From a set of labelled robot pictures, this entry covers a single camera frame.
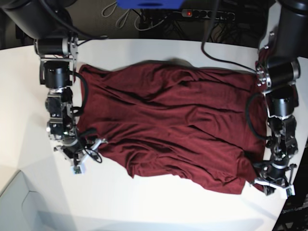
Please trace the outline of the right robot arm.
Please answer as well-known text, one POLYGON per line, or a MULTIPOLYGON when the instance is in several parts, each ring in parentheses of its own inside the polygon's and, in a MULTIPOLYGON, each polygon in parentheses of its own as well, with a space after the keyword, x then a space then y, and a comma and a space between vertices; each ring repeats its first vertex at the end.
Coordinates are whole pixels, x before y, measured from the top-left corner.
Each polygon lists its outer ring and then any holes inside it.
POLYGON ((46 131, 58 141, 54 150, 69 161, 72 172, 83 174, 85 161, 101 163, 98 153, 105 139, 95 138, 96 129, 80 132, 76 119, 84 111, 89 87, 76 71, 79 36, 93 40, 74 27, 67 7, 71 0, 3 0, 0 8, 34 41, 40 58, 39 82, 48 89, 45 107, 50 115, 46 131))

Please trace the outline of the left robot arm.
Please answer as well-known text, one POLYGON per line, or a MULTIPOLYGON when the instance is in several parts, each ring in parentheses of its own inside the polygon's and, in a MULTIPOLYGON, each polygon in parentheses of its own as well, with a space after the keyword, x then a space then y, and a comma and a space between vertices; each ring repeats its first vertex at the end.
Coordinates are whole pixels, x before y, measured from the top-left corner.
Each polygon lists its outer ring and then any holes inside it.
POLYGON ((247 100, 245 117, 252 133, 266 141, 271 152, 269 160, 254 164, 258 177, 252 184, 261 185, 265 195, 279 191, 282 198, 287 199, 295 195, 292 178, 285 174, 297 167, 289 161, 298 152, 293 112, 299 106, 295 84, 301 76, 298 57, 308 26, 308 2, 279 0, 277 3, 281 8, 279 21, 266 34, 268 42, 259 50, 256 62, 258 83, 265 88, 247 100), (265 100, 269 136, 259 134, 250 119, 250 105, 257 97, 265 100))

